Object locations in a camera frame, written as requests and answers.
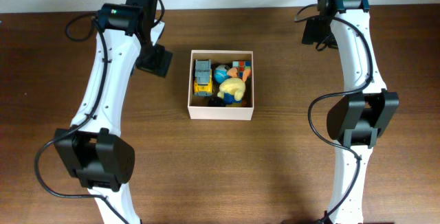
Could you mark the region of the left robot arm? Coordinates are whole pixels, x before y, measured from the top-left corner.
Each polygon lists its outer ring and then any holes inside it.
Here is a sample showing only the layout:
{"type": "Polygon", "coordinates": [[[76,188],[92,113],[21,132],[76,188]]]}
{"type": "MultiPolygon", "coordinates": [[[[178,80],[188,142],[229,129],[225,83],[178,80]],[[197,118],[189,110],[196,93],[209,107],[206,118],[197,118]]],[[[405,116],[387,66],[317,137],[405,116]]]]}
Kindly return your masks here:
{"type": "Polygon", "coordinates": [[[129,180],[135,151],[121,136],[121,115],[134,69],[164,77],[172,53],[158,43],[165,23],[162,0],[104,4],[91,20],[96,54],[87,89],[68,129],[57,129],[54,146],[69,175],[94,198],[105,223],[141,223],[129,180]]]}

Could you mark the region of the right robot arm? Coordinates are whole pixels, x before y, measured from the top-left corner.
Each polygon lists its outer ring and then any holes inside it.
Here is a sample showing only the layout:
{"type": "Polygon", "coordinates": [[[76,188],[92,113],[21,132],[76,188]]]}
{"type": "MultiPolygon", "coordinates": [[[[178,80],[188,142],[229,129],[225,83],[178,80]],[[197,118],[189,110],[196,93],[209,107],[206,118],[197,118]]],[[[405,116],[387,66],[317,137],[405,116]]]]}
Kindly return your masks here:
{"type": "Polygon", "coordinates": [[[305,18],[302,43],[340,54],[344,89],[313,103],[338,97],[327,114],[328,138],[335,148],[333,192],[319,223],[363,223],[362,197],[369,159],[399,106],[380,75],[370,35],[368,0],[317,0],[318,14],[305,18]]]}

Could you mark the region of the black round speaker puck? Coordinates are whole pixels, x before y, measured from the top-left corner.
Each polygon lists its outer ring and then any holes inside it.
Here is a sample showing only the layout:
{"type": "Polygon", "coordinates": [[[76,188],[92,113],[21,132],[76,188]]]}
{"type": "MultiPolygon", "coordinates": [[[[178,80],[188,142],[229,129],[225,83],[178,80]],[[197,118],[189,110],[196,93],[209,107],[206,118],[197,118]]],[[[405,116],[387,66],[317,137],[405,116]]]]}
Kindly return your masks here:
{"type": "Polygon", "coordinates": [[[225,107],[226,104],[225,104],[225,102],[223,101],[222,98],[220,98],[220,97],[212,97],[208,101],[208,106],[209,107],[225,107]]]}

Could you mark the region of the multicoloured puzzle cube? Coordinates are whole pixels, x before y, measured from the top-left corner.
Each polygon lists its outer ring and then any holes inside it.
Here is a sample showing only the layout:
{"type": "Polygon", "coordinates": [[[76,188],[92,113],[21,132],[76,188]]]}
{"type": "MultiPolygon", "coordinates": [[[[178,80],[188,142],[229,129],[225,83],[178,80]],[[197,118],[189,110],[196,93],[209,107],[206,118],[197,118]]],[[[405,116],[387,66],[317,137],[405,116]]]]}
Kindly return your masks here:
{"type": "Polygon", "coordinates": [[[232,66],[234,68],[237,68],[238,70],[238,77],[242,78],[243,77],[243,72],[246,69],[251,69],[252,68],[252,62],[250,60],[235,60],[232,62],[232,66]]]}

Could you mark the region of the yellow plush bear toy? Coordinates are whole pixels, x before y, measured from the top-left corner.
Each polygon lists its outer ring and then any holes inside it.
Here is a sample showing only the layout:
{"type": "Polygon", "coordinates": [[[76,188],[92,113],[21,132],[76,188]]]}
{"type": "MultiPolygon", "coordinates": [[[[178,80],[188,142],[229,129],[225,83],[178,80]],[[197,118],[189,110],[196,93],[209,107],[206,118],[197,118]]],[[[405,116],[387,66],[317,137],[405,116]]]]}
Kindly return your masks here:
{"type": "Polygon", "coordinates": [[[239,75],[237,67],[227,70],[228,79],[219,85],[217,96],[221,98],[225,105],[242,103],[246,90],[246,81],[251,76],[252,70],[245,68],[242,75],[239,75]]]}

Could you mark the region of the blue toy ball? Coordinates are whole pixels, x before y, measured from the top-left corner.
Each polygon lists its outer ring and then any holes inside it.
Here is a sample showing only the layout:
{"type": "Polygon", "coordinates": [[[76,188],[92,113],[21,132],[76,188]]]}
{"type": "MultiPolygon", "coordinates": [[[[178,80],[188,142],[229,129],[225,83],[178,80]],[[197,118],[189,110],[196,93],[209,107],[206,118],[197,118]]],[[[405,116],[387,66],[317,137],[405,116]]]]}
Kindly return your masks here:
{"type": "Polygon", "coordinates": [[[227,80],[229,77],[228,75],[228,70],[230,69],[230,67],[228,65],[219,65],[214,69],[214,80],[218,83],[221,84],[223,83],[225,80],[227,80]]]}

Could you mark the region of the yellow grey toy truck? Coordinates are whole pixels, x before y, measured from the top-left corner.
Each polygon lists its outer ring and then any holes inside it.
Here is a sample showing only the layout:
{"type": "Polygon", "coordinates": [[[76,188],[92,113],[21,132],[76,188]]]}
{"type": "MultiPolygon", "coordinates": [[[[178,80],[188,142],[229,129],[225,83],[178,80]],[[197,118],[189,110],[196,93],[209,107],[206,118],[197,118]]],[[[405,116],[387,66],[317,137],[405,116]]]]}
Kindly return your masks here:
{"type": "Polygon", "coordinates": [[[213,94],[211,60],[196,60],[194,76],[193,94],[211,96],[213,94]]]}

